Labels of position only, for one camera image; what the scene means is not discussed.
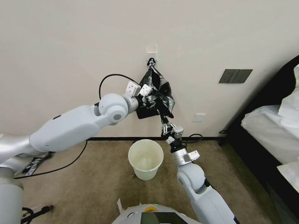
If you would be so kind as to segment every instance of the garbage bag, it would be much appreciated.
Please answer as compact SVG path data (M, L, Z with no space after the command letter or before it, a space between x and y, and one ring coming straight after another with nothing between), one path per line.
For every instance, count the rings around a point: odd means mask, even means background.
M136 110L138 118L155 115L173 118L172 109L175 102L171 95L170 84L153 65L150 65L139 84L140 86L147 84L152 88L152 92L142 99L142 106Z

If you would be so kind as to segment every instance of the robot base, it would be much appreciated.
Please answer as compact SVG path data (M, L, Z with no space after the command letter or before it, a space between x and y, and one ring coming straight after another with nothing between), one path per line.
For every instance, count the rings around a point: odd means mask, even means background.
M183 213L163 205L140 204L123 210L119 201L118 206L121 214L112 224L200 224L200 222L187 217Z

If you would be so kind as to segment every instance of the yellow sticker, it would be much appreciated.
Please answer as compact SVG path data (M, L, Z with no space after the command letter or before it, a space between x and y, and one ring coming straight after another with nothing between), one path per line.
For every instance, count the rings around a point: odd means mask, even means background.
M154 206L149 206L144 211L145 212L157 212L158 210Z

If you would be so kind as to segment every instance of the gray light switch panel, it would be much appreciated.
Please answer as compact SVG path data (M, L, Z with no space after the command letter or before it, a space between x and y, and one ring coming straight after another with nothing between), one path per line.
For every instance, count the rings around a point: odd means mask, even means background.
M232 83L244 83L251 72L252 69L240 69Z
M231 76L233 75L235 69L226 69L219 81L219 83L228 83L230 80Z
M235 69L228 83L233 83L240 69Z

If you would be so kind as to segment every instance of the black cable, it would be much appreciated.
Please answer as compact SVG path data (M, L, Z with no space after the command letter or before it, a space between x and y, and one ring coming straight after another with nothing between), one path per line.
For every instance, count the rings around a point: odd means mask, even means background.
M219 134L227 134L227 130L222 130L219 132Z
M131 78L125 76L125 75L121 75L121 74L110 74L110 75L107 75L105 78L103 78L103 80L101 81L100 86L99 86L99 97L100 97L100 99L101 99L101 87L102 87L103 81L105 79L107 79L108 77L110 77L110 76L121 76L121 77L125 77L125 78L127 78L127 79L129 79L129 80L131 80L131 81L133 81L135 83L137 83L135 80L133 80L133 79L131 79Z
M22 208L22 211L26 211L26 212L28 212L28 213L30 214L29 217L32 217L32 216L34 215L34 212L33 212L33 210L32 210L31 208L23 207L23 208ZM26 224L30 224L31 221L32 221L32 219L30 219L29 221L27 221Z
M86 140L85 146L84 146L84 148L82 149L81 153L80 153L80 154L78 155L78 157L77 157L73 162L71 162L70 164L68 164L68 165L66 165L66 166L64 166L64 167L61 167L61 168L52 170L52 171L47 171L47 172L44 172L44 173L33 174L33 175L31 175L31 176L16 177L15 179L23 179L23 178L27 178L27 177L33 177L33 176L39 176L39 175L43 175L43 174L48 174L48 173L52 173L52 172L55 172L55 171L62 170L62 169L64 169L64 168L66 168L66 167L72 165L74 162L77 161L77 159L79 159L79 157L80 157L80 156L82 155L82 153L84 152L84 150L85 150L85 148L86 148L86 146L87 146L87 142L88 142L88 140Z
M201 134L192 134L192 135L190 135L189 136L189 138L190 137L192 137L192 136L194 136L194 135L198 135L198 136L200 136L200 139L198 139L198 140L195 140L195 141L192 141L192 142L188 142L188 140L187 141L182 141L182 140L180 140L180 139L178 139L178 141L180 142L180 143L185 143L185 144L187 144L187 143L196 143L196 142L199 142L199 141L201 141L202 139L203 139L203 136L201 135Z
M35 219L36 217L39 217L43 214L46 214L47 212L52 211L53 208L54 208L53 205L44 206L41 208L41 210L39 212L36 212L36 213L34 213L30 208L25 208L25 209L28 209L26 211L31 210L32 212L30 212L30 216L27 216L27 217L21 219L21 224L24 224L24 223L29 224L33 219Z

